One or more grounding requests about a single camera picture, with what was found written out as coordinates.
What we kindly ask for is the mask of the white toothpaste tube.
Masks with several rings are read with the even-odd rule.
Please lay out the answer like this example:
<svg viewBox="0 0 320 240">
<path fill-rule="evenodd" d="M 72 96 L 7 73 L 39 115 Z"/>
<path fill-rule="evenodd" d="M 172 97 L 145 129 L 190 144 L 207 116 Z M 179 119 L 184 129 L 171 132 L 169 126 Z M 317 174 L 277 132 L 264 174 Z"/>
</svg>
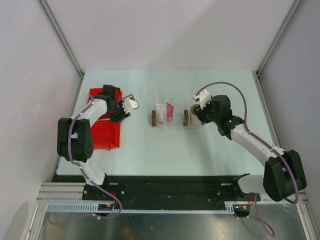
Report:
<svg viewBox="0 0 320 240">
<path fill-rule="evenodd" d="M 164 122 L 165 105 L 163 103 L 156 103 L 155 106 L 156 106 L 158 122 L 163 123 Z"/>
</svg>

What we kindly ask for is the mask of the beige plastic cup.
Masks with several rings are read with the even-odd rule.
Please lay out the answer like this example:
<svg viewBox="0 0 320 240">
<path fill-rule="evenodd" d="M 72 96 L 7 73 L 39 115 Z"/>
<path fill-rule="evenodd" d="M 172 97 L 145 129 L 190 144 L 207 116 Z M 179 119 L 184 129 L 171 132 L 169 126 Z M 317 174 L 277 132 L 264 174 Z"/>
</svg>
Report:
<svg viewBox="0 0 320 240">
<path fill-rule="evenodd" d="M 190 108 L 190 122 L 194 125 L 194 126 L 198 126 L 201 124 L 200 120 L 198 119 L 196 113 L 195 113 L 195 109 L 197 107 L 199 107 L 200 105 L 199 104 L 194 104 L 191 106 Z"/>
</svg>

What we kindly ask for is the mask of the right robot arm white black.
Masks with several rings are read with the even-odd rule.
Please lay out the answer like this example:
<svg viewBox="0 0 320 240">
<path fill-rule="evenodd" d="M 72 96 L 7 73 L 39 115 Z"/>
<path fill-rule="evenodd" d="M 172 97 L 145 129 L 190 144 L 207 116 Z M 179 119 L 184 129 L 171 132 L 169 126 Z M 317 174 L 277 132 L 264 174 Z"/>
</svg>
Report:
<svg viewBox="0 0 320 240">
<path fill-rule="evenodd" d="M 233 115 L 227 95 L 211 96 L 203 90 L 193 98 L 199 102 L 193 111 L 202 125 L 216 124 L 221 136 L 242 146 L 264 168 L 262 175 L 245 173 L 236 178 L 236 185 L 230 188 L 235 200 L 242 201 L 249 193 L 258 193 L 279 202 L 291 195 L 298 196 L 307 187 L 300 155 L 295 150 L 286 151 L 270 144 L 246 129 L 244 119 Z"/>
</svg>

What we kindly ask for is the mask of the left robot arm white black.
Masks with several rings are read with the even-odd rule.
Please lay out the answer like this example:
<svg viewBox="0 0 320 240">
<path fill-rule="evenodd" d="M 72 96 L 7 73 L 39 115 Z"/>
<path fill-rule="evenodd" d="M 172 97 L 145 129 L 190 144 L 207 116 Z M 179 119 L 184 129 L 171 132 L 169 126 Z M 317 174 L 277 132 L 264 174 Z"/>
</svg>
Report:
<svg viewBox="0 0 320 240">
<path fill-rule="evenodd" d="M 119 87 L 105 84 L 89 91 L 86 106 L 70 117 L 60 118 L 57 127 L 57 153 L 77 166 L 93 194 L 100 200 L 110 196 L 104 184 L 105 173 L 91 159 L 94 150 L 118 148 L 120 125 L 139 108 L 132 94 L 123 96 Z"/>
</svg>

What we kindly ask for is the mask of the pink toothpaste tube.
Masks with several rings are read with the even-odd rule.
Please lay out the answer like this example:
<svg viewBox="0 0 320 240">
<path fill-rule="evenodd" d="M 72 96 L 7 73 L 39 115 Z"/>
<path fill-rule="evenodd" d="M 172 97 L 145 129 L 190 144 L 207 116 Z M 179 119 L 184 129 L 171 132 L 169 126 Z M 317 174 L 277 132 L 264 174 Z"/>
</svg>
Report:
<svg viewBox="0 0 320 240">
<path fill-rule="evenodd" d="M 167 115 L 167 121 L 172 122 L 173 116 L 174 116 L 174 106 L 170 103 L 166 103 L 166 115 Z"/>
</svg>

